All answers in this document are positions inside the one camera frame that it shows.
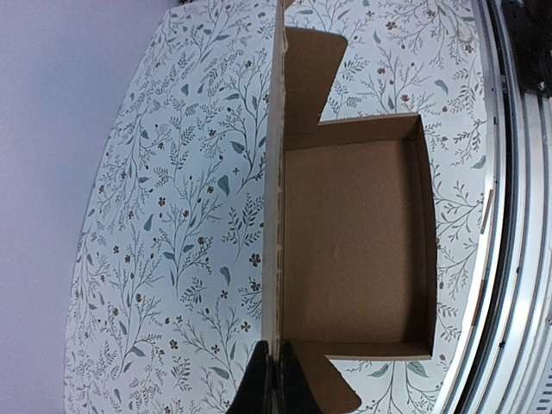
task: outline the cardboard box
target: cardboard box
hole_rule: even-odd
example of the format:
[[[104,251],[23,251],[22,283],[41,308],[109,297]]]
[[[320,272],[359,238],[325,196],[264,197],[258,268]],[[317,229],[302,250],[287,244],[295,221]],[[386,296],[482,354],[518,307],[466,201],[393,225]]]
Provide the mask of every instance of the cardboard box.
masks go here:
[[[360,399],[327,357],[414,360],[433,352],[430,163],[416,114],[319,122],[347,41],[298,28],[284,35],[281,20],[268,118],[262,336],[273,355],[281,339],[293,344],[323,412],[351,412]]]

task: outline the black object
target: black object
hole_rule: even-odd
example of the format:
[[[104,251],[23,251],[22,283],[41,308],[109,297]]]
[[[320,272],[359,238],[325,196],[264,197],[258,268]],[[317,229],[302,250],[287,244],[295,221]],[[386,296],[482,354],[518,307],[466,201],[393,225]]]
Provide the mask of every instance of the black object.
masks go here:
[[[282,341],[278,364],[274,369],[268,342],[259,341],[226,414],[271,414],[274,392],[280,414],[323,414],[292,344]]]
[[[552,95],[552,2],[512,0],[502,10],[515,54],[519,86],[524,91]]]

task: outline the floral patterned surface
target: floral patterned surface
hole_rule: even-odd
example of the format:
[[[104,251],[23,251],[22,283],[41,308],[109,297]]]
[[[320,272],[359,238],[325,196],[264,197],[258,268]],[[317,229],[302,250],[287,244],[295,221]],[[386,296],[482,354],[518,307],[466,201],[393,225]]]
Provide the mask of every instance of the floral patterned surface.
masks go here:
[[[197,0],[158,27],[119,110],[78,245],[66,412],[225,412],[260,338],[273,0]],[[323,120],[420,112],[438,256],[432,361],[336,362],[359,412],[431,412],[474,268],[486,112],[469,1],[297,0],[349,40]]]

